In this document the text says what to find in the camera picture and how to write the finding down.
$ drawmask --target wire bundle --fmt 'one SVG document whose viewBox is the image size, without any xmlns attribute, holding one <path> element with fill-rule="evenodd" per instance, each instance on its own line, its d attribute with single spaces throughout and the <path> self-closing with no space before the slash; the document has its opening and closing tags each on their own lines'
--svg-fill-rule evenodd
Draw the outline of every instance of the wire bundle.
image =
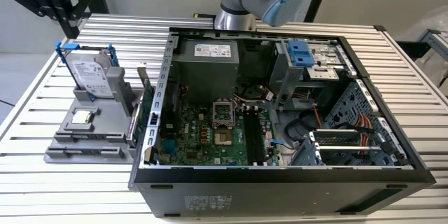
<svg viewBox="0 0 448 224">
<path fill-rule="evenodd" d="M 369 118 L 364 115 L 364 114 L 360 114 L 358 117 L 357 117 L 357 121 L 354 123 L 354 127 L 366 127 L 366 128 L 372 128 L 372 122 L 369 120 Z M 368 143 L 369 143 L 369 138 L 366 136 L 364 136 L 362 133 L 358 133 L 360 134 L 360 146 L 368 146 Z"/>
</svg>

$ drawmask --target gray floor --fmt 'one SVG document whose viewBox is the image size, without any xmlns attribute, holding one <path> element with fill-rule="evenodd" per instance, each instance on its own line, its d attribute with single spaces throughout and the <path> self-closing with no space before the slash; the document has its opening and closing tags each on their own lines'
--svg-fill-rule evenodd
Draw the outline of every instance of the gray floor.
<svg viewBox="0 0 448 224">
<path fill-rule="evenodd" d="M 50 53 L 0 53 L 0 99 L 2 101 L 16 104 L 49 56 Z M 10 109 L 12 106 L 0 103 L 0 123 L 9 114 Z"/>
</svg>

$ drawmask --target hard drive label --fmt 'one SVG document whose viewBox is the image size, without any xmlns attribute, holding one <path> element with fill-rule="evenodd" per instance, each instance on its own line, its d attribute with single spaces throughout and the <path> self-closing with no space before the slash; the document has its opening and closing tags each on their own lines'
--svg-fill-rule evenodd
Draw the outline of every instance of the hard drive label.
<svg viewBox="0 0 448 224">
<path fill-rule="evenodd" d="M 85 90 L 96 97 L 112 97 L 101 65 L 93 61 L 73 60 L 73 66 Z"/>
</svg>

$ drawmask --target green circuit board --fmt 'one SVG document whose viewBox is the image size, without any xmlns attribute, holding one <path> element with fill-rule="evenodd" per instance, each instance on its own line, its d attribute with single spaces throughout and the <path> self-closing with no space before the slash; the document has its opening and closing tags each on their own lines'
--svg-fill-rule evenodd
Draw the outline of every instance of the green circuit board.
<svg viewBox="0 0 448 224">
<path fill-rule="evenodd" d="M 169 156 L 170 165 L 248 165 L 242 110 L 234 110 L 234 127 L 232 129 L 225 127 L 214 129 L 212 117 L 212 107 L 185 106 L 182 108 L 180 130 L 174 141 L 174 155 Z M 258 119 L 264 128 L 258 129 L 261 144 L 265 154 L 268 154 L 265 132 L 269 131 L 272 137 L 273 133 L 266 111 L 258 113 Z M 270 150 L 272 155 L 265 159 L 265 162 L 268 165 L 277 165 L 276 148 L 270 148 Z"/>
</svg>

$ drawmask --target metal frame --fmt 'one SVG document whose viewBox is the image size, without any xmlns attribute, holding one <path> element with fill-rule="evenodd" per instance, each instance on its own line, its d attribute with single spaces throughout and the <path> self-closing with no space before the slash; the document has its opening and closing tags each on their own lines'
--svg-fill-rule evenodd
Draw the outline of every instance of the metal frame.
<svg viewBox="0 0 448 224">
<path fill-rule="evenodd" d="M 146 63 L 149 80 L 158 72 L 168 27 L 212 28 L 212 19 L 146 18 L 92 14 L 76 40 L 85 46 L 117 48 L 120 65 L 132 87 L 140 87 L 136 66 Z M 344 36 L 366 66 L 374 88 L 381 93 L 394 119 L 404 129 L 420 157 L 436 178 L 436 185 L 393 203 L 368 216 L 281 217 L 284 222 L 365 224 L 393 222 L 414 224 L 448 221 L 448 110 L 433 89 L 421 81 L 422 74 L 396 44 L 372 26 L 288 23 L 269 27 L 257 23 L 258 31 L 313 33 Z M 72 103 L 74 83 L 58 64 L 56 55 L 46 62 L 12 113 L 0 126 L 0 165 L 4 183 L 0 190 L 6 205 L 1 216 L 17 222 L 162 221 L 156 220 L 141 197 L 128 193 L 129 165 L 45 165 L 42 153 L 49 136 Z M 278 222 L 278 217 L 206 218 L 208 222 Z"/>
</svg>

